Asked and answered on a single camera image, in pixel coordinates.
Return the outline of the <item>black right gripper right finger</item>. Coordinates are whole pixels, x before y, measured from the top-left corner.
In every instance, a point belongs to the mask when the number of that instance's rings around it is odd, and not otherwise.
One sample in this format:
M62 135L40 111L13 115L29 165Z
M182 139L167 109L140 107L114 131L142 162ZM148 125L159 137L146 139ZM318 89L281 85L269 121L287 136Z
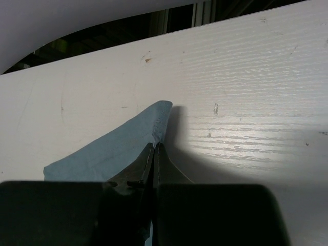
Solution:
M157 144L155 148L153 166L153 186L193 184L193 181L171 162L162 143Z

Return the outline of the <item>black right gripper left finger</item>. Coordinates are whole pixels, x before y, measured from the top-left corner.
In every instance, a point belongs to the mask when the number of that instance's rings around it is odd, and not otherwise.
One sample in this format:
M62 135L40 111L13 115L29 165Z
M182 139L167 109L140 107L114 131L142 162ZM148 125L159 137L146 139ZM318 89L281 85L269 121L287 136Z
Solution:
M120 195L143 192L152 184L154 147L146 144L138 157L118 174L110 178L106 185Z

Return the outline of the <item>blue t shirt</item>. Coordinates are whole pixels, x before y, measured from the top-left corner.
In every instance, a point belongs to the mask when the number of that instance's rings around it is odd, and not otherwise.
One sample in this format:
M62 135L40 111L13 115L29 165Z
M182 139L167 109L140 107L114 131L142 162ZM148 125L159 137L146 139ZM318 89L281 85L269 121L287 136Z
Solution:
M78 151L44 167L45 181L107 181L130 165L147 144L163 142L172 102L161 100Z

